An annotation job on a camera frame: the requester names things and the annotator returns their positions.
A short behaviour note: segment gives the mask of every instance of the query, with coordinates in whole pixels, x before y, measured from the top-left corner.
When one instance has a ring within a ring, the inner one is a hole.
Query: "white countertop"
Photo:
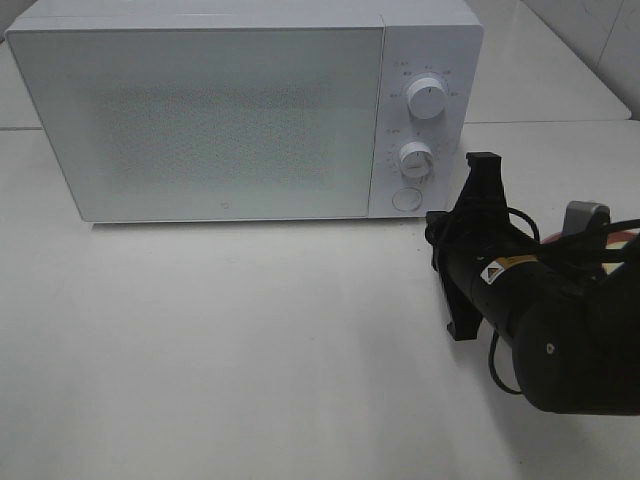
[[[485,26],[467,122],[622,120],[629,110],[522,2],[469,0]],[[0,129],[40,125],[0,44]]]
[[[463,149],[504,156],[543,235],[571,199],[639,216],[639,123],[467,125]],[[539,412],[493,385],[486,324],[449,339],[423,221],[92,227],[41,131],[0,132],[0,165],[3,479],[640,471],[640,419]]]

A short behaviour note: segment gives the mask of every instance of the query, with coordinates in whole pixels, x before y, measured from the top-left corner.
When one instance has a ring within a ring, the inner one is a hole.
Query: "white knob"
[[[419,78],[407,88],[409,111],[426,120],[438,115],[447,101],[447,90],[435,77]]]
[[[422,142],[407,143],[400,149],[400,171],[409,178],[426,177],[432,164],[431,149]]]

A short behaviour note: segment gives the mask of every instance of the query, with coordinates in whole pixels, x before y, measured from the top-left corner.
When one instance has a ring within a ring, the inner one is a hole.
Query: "microwave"
[[[109,223],[442,209],[482,33],[462,0],[39,0],[6,38]]]

